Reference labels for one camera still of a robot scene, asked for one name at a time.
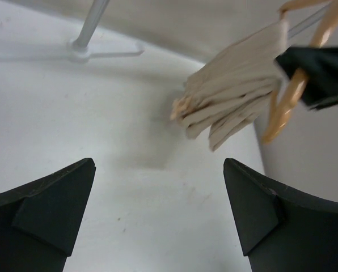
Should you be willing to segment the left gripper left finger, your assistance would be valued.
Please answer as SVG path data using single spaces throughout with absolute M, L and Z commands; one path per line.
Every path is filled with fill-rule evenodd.
M 0 193 L 0 271 L 63 271 L 95 172 L 94 161 L 84 158 Z

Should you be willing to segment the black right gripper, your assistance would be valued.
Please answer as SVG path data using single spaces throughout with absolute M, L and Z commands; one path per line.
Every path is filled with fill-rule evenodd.
M 291 46 L 275 61 L 289 79 L 297 69 L 308 76 L 301 100 L 309 110 L 319 111 L 338 105 L 338 46 Z

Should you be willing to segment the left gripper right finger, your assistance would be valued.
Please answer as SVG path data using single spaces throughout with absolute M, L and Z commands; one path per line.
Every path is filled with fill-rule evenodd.
M 223 175 L 252 271 L 338 271 L 338 202 L 226 159 Z

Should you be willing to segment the wooden clothes hanger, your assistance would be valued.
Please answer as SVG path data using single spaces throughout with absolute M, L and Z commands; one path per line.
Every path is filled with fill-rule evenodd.
M 320 20 L 309 46 L 320 48 L 326 44 L 328 39 L 338 25 L 338 0 L 331 1 L 323 18 Z M 281 101 L 277 102 L 278 92 L 274 92 L 269 109 L 268 126 L 264 132 L 262 141 L 269 143 L 273 141 L 284 129 L 291 118 L 291 111 L 298 104 L 306 84 L 308 76 L 302 69 L 297 69 L 292 76 Z

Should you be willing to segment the beige trousers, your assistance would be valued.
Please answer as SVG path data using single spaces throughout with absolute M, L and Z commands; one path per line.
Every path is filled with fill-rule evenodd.
M 274 22 L 228 46 L 188 77 L 171 113 L 187 138 L 209 129 L 209 148 L 216 151 L 267 110 L 282 85 L 275 59 L 287 48 L 288 29 L 286 20 Z

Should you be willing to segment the white clothes rack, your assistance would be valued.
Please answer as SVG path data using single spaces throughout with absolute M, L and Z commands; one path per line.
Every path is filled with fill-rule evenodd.
M 0 62 L 131 57 L 143 53 L 143 42 L 197 60 L 226 54 L 273 61 L 286 50 L 289 38 L 325 14 L 321 8 L 293 28 L 282 18 L 233 42 L 232 35 L 246 26 L 243 1 L 19 1 L 18 5 L 82 17 L 83 27 L 63 47 L 0 41 Z

